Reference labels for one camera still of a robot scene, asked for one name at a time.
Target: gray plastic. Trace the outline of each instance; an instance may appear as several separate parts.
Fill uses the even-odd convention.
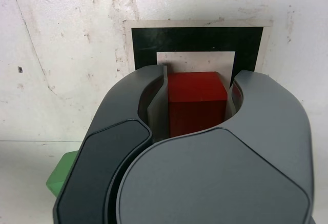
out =
[[[303,107],[264,74],[242,71],[233,85],[238,112],[218,128],[234,136],[209,129],[148,148],[121,182],[118,223],[312,221],[311,130]]]
[[[230,130],[306,192],[313,203],[313,163],[309,119],[300,102],[264,74],[241,71],[240,110],[220,127]]]
[[[163,85],[147,108],[148,126],[153,133],[153,141],[158,142],[170,137],[168,69],[163,66]]]
[[[117,223],[301,224],[306,194],[232,133],[159,142],[130,165]]]
[[[102,100],[87,135],[128,119],[147,124],[147,107],[163,84],[163,66],[138,69],[116,83]]]
[[[147,107],[163,66],[147,66],[105,96],[53,209],[55,224],[115,223],[116,194],[129,164],[152,144]]]

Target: red cube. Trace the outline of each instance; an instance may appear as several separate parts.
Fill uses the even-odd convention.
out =
[[[224,121],[228,95],[217,72],[169,74],[168,92],[171,137]]]

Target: wall surface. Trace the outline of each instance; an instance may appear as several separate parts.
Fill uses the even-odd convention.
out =
[[[82,141],[127,75],[126,20],[273,23],[262,72],[303,104],[312,127],[314,216],[328,215],[328,0],[0,0],[0,140]]]

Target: black square frame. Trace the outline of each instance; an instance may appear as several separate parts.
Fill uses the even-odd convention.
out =
[[[157,64],[157,52],[234,51],[231,84],[254,71],[263,27],[132,28],[135,69]]]

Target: green block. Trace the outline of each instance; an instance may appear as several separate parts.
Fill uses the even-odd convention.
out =
[[[60,159],[56,168],[52,171],[47,180],[47,187],[55,197],[60,193],[60,190],[65,182],[65,179],[74,163],[78,151],[65,153]]]

